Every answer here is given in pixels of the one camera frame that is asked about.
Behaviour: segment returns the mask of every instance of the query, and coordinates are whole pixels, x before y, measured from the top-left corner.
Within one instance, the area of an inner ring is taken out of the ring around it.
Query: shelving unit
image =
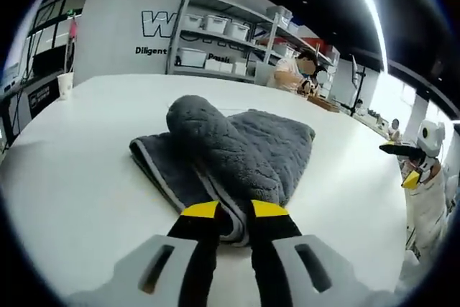
[[[202,29],[183,28],[184,16],[185,14],[187,14],[187,9],[189,6],[196,6],[202,9],[209,9],[213,12],[220,12],[221,14],[228,15],[229,17],[233,17],[251,23],[252,25],[248,33],[248,41],[237,40],[233,37],[229,37],[219,33],[207,32]],[[228,42],[231,44],[238,45],[244,48],[244,53],[246,54],[247,61],[249,60],[250,52],[255,52],[260,57],[262,57],[263,55],[264,63],[268,63],[270,61],[270,58],[283,58],[281,54],[278,54],[272,50],[275,37],[282,37],[291,45],[295,46],[298,50],[307,49],[312,52],[315,52],[320,62],[327,65],[333,65],[332,62],[326,56],[319,52],[316,52],[315,48],[313,48],[304,40],[300,39],[298,36],[282,28],[279,25],[279,23],[280,20],[278,16],[276,16],[275,20],[272,20],[263,14],[259,14],[251,9],[246,8],[245,6],[235,4],[227,0],[181,0],[178,10],[178,16],[172,29],[170,46],[167,54],[166,74],[202,75],[212,78],[225,78],[239,81],[254,80],[253,77],[234,75],[232,73],[222,73],[219,71],[205,70],[204,68],[189,68],[184,66],[176,66],[175,57],[177,55],[180,36],[182,34],[196,35],[199,37],[209,37],[221,42]],[[254,36],[255,29],[257,26],[264,28],[270,33],[266,47],[255,45],[250,42],[250,40]]]

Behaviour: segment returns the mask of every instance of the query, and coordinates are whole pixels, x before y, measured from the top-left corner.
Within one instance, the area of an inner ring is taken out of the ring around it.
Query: paper cup
[[[57,77],[59,95],[61,100],[68,100],[72,96],[73,72],[64,73]]]

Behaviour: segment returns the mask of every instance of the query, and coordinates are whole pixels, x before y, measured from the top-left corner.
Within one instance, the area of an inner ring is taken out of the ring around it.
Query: ceiling
[[[377,35],[363,0],[270,0],[289,8],[296,20],[305,23],[319,37],[335,45],[343,55],[348,52],[380,53]],[[425,0],[374,0],[385,36],[390,60],[400,63],[430,80],[458,108],[460,99],[460,64],[452,34]],[[451,26],[460,29],[456,0],[440,0],[451,17]],[[358,63],[379,69],[380,61],[356,54]],[[436,59],[443,62],[443,73],[431,78]],[[411,78],[404,73],[404,79]]]

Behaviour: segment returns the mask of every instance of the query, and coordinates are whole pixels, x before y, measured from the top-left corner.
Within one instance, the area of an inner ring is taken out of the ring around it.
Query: gray towel
[[[247,243],[246,202],[284,206],[308,163],[315,132],[250,109],[225,117],[199,96],[183,96],[166,116],[169,133],[139,137],[135,162],[178,210],[220,200],[229,219],[221,240]]]

